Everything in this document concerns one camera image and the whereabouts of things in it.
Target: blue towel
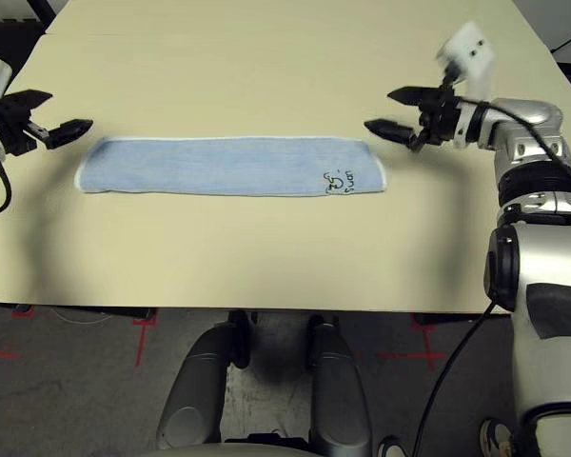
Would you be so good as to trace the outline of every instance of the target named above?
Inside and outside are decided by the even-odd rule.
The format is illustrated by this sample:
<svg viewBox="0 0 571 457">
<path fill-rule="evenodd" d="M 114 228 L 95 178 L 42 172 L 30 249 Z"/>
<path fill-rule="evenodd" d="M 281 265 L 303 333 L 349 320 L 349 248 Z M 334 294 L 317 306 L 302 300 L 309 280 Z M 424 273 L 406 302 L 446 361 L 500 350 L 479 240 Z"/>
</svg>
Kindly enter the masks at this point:
<svg viewBox="0 0 571 457">
<path fill-rule="evenodd" d="M 75 184 L 83 192 L 319 196 L 380 192 L 385 177 L 360 140 L 114 137 L 89 152 Z"/>
</svg>

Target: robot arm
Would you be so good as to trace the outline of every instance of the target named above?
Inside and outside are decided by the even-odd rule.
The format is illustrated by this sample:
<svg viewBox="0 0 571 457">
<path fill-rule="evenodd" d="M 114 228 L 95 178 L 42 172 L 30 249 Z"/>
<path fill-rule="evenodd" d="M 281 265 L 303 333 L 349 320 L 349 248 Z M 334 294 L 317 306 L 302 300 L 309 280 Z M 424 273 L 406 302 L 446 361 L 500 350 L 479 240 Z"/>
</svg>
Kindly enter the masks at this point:
<svg viewBox="0 0 571 457">
<path fill-rule="evenodd" d="M 423 130 L 375 119 L 378 136 L 407 145 L 453 140 L 495 151 L 498 223 L 490 237 L 484 287 L 491 300 L 512 311 L 514 385 L 521 422 L 520 455 L 571 456 L 571 152 L 561 136 L 562 112 L 544 102 L 496 99 L 469 62 L 490 50 L 473 24 L 441 52 L 447 60 L 438 88 L 404 87 L 388 96 L 418 106 Z M 485 55 L 492 62 L 492 53 Z M 482 68 L 490 71 L 490 65 Z M 452 84 L 475 74 L 461 98 Z"/>
<path fill-rule="evenodd" d="M 10 181 L 1 162 L 6 154 L 21 155 L 36 149 L 36 140 L 45 144 L 47 149 L 55 149 L 70 143 L 84 135 L 92 121 L 74 119 L 57 129 L 46 130 L 31 120 L 31 110 L 51 98 L 50 93 L 40 90 L 24 90 L 4 95 L 10 80 L 10 67 L 0 60 L 0 178 L 5 187 L 5 201 L 0 212 L 10 203 Z"/>
</svg>

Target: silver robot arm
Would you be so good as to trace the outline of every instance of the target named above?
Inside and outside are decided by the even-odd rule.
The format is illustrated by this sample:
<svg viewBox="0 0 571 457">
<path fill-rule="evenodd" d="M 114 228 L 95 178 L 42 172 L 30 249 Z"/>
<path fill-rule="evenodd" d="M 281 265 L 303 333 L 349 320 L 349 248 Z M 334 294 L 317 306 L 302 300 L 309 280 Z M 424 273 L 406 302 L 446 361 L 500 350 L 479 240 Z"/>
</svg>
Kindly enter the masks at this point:
<svg viewBox="0 0 571 457">
<path fill-rule="evenodd" d="M 560 132 L 562 112 L 538 101 L 476 101 L 488 95 L 493 54 L 473 24 L 466 24 L 439 56 L 446 63 L 439 87 L 403 87 L 388 94 L 419 107 L 419 134 L 385 119 L 364 124 L 413 151 L 449 140 L 456 148 L 477 143 L 495 151 L 501 209 L 490 237 L 484 287 L 493 302 L 512 311 L 521 425 L 516 456 L 571 457 L 571 152 Z M 453 84 L 466 77 L 473 77 L 473 84 L 461 98 Z"/>
<path fill-rule="evenodd" d="M 493 102 L 534 124 L 571 167 L 561 111 L 542 102 Z M 485 288 L 513 311 L 519 452 L 571 456 L 571 181 L 520 124 L 488 109 L 479 146 L 495 151 L 501 209 Z"/>
</svg>

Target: table surface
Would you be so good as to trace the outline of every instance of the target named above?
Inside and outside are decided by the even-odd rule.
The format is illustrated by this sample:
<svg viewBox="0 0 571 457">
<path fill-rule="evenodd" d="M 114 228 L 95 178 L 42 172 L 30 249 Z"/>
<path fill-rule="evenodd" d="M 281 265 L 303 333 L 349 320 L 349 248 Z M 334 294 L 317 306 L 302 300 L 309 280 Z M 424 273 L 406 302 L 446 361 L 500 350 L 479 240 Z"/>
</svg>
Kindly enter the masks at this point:
<svg viewBox="0 0 571 457">
<path fill-rule="evenodd" d="M 71 0 L 10 91 L 54 94 L 33 114 L 43 126 L 95 124 L 8 159 L 0 302 L 481 311 L 493 154 L 413 155 L 363 126 L 416 125 L 384 95 L 436 85 L 438 47 L 470 19 L 497 54 L 496 96 L 557 104 L 571 147 L 571 87 L 509 0 Z M 81 157 L 110 135 L 360 138 L 389 184 L 319 198 L 80 193 Z"/>
</svg>

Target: floor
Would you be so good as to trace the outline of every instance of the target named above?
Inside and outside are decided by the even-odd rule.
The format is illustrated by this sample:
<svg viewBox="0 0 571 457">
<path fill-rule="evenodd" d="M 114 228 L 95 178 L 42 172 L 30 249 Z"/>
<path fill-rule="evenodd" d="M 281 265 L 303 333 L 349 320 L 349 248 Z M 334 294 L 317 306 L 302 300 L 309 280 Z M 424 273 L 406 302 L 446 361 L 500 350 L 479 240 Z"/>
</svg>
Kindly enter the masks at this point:
<svg viewBox="0 0 571 457">
<path fill-rule="evenodd" d="M 0 57 L 24 65 L 38 25 L 1 24 Z M 259 312 L 252 363 L 231 368 L 224 438 L 277 431 L 306 437 L 308 312 Z M 0 456 L 134 456 L 155 446 L 171 383 L 195 339 L 222 310 L 161 309 L 150 323 L 80 311 L 0 308 Z M 395 434 L 411 449 L 426 397 L 469 323 L 421 327 L 409 314 L 339 313 L 356 354 L 376 443 Z M 487 416 L 515 423 L 512 330 L 490 320 L 447 378 L 427 423 L 422 456 L 479 457 Z"/>
</svg>

